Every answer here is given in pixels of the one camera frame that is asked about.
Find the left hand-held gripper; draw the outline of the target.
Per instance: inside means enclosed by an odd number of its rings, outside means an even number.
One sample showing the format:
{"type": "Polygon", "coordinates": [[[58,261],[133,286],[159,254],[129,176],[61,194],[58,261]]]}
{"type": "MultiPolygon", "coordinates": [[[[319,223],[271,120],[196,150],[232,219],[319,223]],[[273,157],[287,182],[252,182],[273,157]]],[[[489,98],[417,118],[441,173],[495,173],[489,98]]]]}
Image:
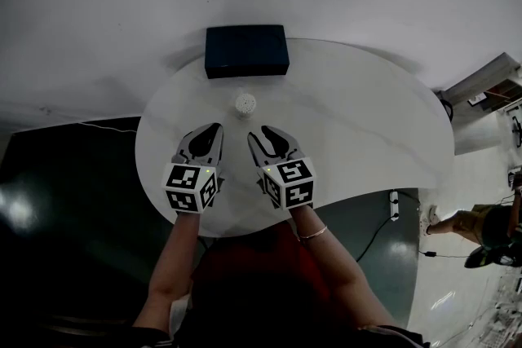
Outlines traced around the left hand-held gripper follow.
{"type": "Polygon", "coordinates": [[[203,213],[215,202],[221,182],[223,127],[209,123],[187,133],[164,170],[161,188],[176,213],[203,213]]]}

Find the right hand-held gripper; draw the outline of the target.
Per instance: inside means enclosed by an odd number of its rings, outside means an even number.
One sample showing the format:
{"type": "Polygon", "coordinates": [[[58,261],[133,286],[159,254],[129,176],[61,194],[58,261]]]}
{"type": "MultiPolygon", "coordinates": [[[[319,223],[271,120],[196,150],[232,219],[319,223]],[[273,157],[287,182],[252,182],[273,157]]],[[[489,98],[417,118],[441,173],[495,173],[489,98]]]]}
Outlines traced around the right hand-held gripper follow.
{"type": "MultiPolygon", "coordinates": [[[[297,140],[274,126],[261,126],[270,142],[273,157],[288,157],[298,148],[297,140]]],[[[303,205],[313,205],[316,171],[312,160],[305,156],[291,161],[271,164],[271,157],[256,134],[247,135],[247,143],[258,168],[263,192],[275,209],[290,210],[303,205]]]]}

